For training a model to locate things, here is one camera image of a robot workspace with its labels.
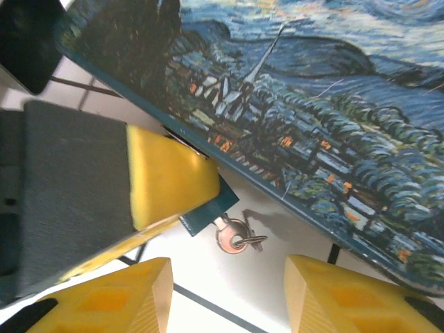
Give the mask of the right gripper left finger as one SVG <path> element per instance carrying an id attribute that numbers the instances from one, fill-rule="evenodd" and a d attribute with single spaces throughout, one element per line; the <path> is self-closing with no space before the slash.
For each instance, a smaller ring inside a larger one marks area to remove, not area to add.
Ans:
<path id="1" fill-rule="evenodd" d="M 53 292 L 1 324 L 2 332 L 165 332 L 173 293 L 168 257 Z"/>

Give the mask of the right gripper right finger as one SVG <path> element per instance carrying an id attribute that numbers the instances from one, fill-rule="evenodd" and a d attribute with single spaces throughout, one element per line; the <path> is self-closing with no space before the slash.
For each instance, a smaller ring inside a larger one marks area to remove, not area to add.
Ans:
<path id="1" fill-rule="evenodd" d="M 443 310 L 390 282 L 288 255 L 284 293 L 292 332 L 442 332 Z"/>

